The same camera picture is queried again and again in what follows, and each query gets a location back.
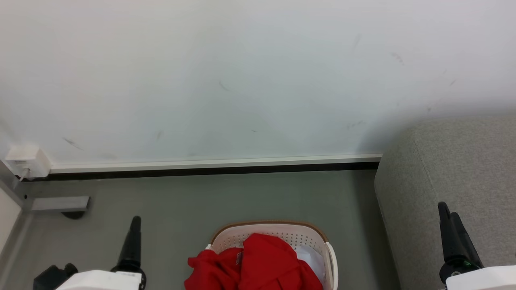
white cloth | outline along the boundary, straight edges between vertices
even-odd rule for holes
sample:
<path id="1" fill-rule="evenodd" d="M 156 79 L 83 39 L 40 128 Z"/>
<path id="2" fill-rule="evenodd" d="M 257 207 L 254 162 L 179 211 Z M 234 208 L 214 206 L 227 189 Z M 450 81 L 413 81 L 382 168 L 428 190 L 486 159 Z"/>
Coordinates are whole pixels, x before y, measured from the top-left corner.
<path id="1" fill-rule="evenodd" d="M 319 281 L 322 285 L 324 285 L 324 276 L 326 274 L 324 268 L 324 258 L 319 253 L 317 253 L 314 249 L 310 248 L 306 245 L 301 245 L 296 247 L 297 259 L 305 261 L 312 271 L 314 271 L 315 275 L 319 278 Z"/>

white baseboard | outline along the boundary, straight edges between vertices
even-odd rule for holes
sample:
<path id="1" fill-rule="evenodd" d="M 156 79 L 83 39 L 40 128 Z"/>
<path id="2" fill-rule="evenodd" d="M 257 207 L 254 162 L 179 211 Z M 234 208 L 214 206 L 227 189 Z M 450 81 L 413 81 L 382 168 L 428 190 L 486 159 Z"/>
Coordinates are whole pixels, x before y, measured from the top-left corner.
<path id="1" fill-rule="evenodd" d="M 355 154 L 305 157 L 278 157 L 226 160 L 168 161 L 113 164 L 52 165 L 50 173 L 85 173 L 136 170 L 166 170 L 191 168 L 249 167 L 275 165 L 306 165 L 329 163 L 378 162 L 382 154 Z"/>

white wall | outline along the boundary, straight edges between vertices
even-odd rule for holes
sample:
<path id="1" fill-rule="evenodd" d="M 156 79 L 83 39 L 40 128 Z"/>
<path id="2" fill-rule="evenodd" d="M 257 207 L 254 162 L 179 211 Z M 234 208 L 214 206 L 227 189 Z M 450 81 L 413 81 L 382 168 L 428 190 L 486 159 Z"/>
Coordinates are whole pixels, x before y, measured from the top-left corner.
<path id="1" fill-rule="evenodd" d="M 516 107 L 514 11 L 3 0 L 0 148 L 33 142 L 54 164 L 381 153 L 417 120 Z"/>

black baseboard strip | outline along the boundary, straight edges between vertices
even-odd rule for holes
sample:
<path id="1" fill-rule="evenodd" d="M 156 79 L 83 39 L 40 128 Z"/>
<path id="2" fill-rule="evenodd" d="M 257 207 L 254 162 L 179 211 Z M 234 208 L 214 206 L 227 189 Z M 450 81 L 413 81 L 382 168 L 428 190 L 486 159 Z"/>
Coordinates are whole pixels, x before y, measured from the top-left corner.
<path id="1" fill-rule="evenodd" d="M 26 182 L 26 181 L 34 182 L 34 181 L 112 179 L 112 178 L 140 178 L 140 177 L 183 176 L 183 175 L 365 170 L 365 169 L 378 169 L 378 164 L 379 164 L 379 162 L 359 162 L 359 163 L 192 168 L 192 169 L 113 171 L 113 172 L 51 173 L 47 177 L 44 177 L 44 178 L 35 178 L 35 179 L 32 179 L 31 181 L 24 180 L 23 182 Z"/>

baseboard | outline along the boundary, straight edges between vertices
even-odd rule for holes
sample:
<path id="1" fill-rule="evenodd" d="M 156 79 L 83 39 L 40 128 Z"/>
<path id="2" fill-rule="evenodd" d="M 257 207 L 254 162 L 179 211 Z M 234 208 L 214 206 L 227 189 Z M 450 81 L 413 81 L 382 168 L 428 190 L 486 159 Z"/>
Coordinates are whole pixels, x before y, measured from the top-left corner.
<path id="1" fill-rule="evenodd" d="M 51 174 L 49 174 L 48 177 L 35 179 L 34 181 L 376 169 L 380 158 L 381 154 L 359 154 L 119 164 L 53 165 L 50 171 Z"/>
<path id="2" fill-rule="evenodd" d="M 196 160 L 114 164 L 52 165 L 50 173 L 113 172 L 140 170 L 171 170 L 192 168 L 224 168 L 278 165 L 379 162 L 382 154 L 331 155 L 226 160 Z"/>

